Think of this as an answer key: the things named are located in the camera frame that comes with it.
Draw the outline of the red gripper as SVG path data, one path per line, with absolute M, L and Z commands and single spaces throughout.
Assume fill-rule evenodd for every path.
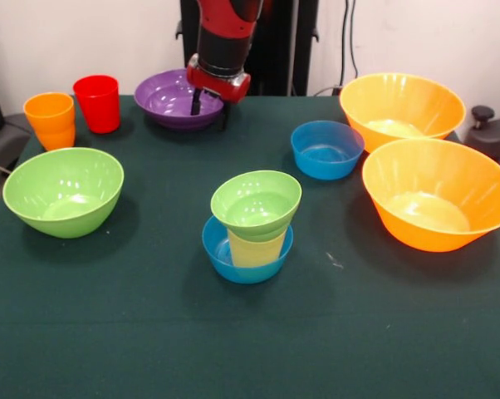
M 228 125 L 232 104 L 238 104 L 248 93 L 251 76 L 245 71 L 236 76 L 215 76 L 199 65 L 198 53 L 193 54 L 187 65 L 188 82 L 195 87 L 191 103 L 191 116 L 200 114 L 200 96 L 203 90 L 210 91 L 220 97 L 223 109 L 219 117 L 219 130 L 225 131 Z

